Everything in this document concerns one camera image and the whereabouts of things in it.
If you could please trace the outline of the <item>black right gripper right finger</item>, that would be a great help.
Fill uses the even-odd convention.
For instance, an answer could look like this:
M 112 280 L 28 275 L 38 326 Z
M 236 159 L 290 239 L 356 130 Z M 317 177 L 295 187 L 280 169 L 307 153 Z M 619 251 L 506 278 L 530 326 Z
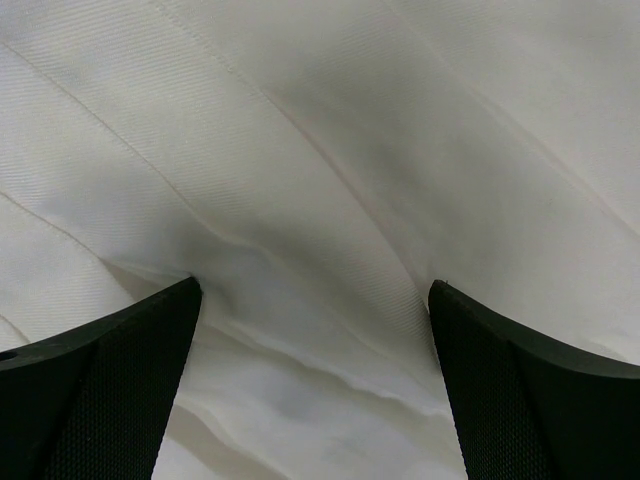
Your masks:
M 436 281 L 428 307 L 470 479 L 636 479 L 639 368 Z

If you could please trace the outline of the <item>white pleated skirt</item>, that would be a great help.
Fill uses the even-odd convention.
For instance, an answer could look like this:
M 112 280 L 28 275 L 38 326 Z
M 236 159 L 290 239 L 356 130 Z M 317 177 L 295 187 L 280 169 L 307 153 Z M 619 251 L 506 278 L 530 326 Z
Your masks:
M 204 302 L 158 479 L 461 479 L 443 280 L 639 360 L 635 1 L 5 1 L 1 345 Z

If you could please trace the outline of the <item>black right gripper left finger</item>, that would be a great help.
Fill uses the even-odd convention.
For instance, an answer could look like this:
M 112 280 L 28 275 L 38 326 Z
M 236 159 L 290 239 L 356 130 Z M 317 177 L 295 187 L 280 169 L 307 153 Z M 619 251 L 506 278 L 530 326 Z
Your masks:
M 151 478 L 201 301 L 187 278 L 2 352 L 2 478 Z

